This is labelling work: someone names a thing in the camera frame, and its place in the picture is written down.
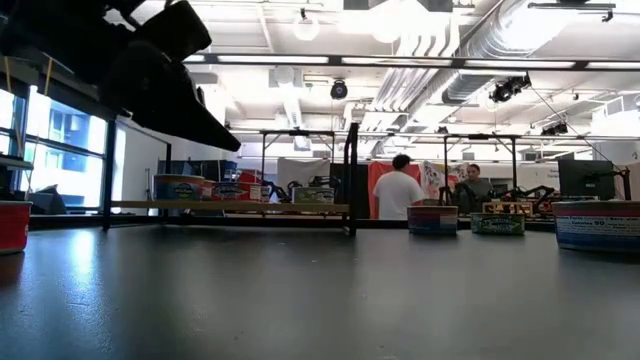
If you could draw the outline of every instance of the spotlight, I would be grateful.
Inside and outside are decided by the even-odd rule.
[[[520,94],[522,89],[531,86],[531,79],[529,74],[525,76],[515,76],[507,78],[506,81],[500,81],[496,83],[496,88],[489,95],[494,103],[507,102],[512,97]]]
[[[566,122],[560,122],[557,123],[553,126],[547,127],[545,129],[542,129],[542,132],[540,133],[540,135],[542,136],[556,136],[556,135],[563,135],[563,134],[567,134],[569,133],[569,129],[567,127],[567,123]]]
[[[347,85],[344,80],[336,80],[331,87],[331,98],[334,100],[342,100],[347,97],[348,93]]]

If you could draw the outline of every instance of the window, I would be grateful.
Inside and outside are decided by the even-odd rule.
[[[10,129],[13,126],[15,96],[0,90],[0,127]]]
[[[28,141],[24,156],[35,168],[31,178],[33,191],[57,185],[58,193],[66,206],[100,205],[103,164],[101,158],[58,150],[43,144],[38,144],[37,147],[35,145]],[[29,187],[27,175],[27,171],[22,173],[22,191]]]
[[[9,153],[9,137],[7,135],[0,135],[0,153]]]
[[[103,154],[107,123],[52,100],[32,88],[27,134]]]

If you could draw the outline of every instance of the person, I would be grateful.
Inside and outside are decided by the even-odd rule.
[[[493,191],[491,183],[480,178],[480,166],[471,164],[467,166],[467,179],[461,182],[469,187],[475,195],[473,207],[469,202],[467,192],[456,186],[454,197],[457,199],[460,213],[469,214],[472,212],[482,212],[482,203],[488,201],[489,193]]]
[[[416,179],[407,174],[411,158],[397,155],[393,158],[393,171],[378,179],[373,188],[380,220],[407,220],[407,208],[425,199],[424,191]]]

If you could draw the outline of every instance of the computer monitor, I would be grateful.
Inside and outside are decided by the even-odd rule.
[[[604,160],[558,160],[560,193],[563,196],[616,196],[613,163]]]

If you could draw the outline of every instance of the security camera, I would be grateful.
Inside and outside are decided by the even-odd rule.
[[[347,85],[344,80],[336,80],[331,87],[331,98],[334,100],[342,100],[347,97],[348,93]]]

